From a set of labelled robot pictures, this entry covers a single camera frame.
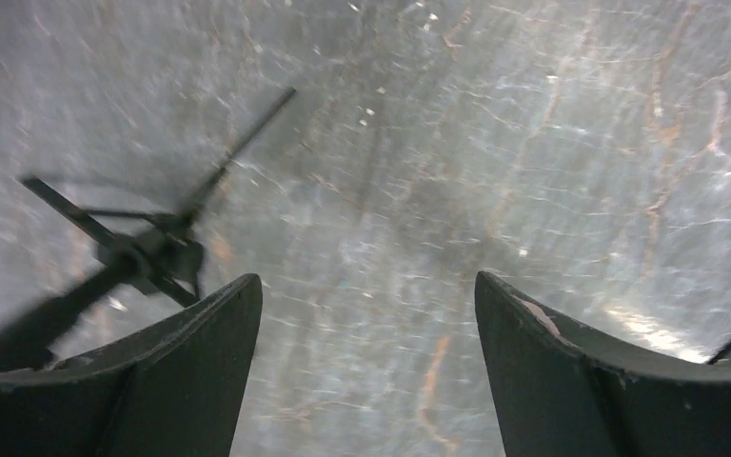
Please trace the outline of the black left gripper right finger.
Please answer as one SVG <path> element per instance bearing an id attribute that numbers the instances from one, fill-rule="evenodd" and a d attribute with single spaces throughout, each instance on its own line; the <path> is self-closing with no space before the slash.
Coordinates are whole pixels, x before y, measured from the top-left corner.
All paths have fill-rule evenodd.
<path id="1" fill-rule="evenodd" d="M 476 275 L 475 312 L 508 456 L 731 456 L 731 338 L 688 362 Z"/>

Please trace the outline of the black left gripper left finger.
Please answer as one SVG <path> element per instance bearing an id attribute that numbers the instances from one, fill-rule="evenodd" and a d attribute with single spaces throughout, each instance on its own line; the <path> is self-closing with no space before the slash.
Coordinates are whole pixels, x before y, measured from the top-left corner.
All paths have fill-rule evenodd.
<path id="1" fill-rule="evenodd" d="M 260 328 L 248 273 L 54 368 L 0 373 L 0 456 L 227 456 Z"/>

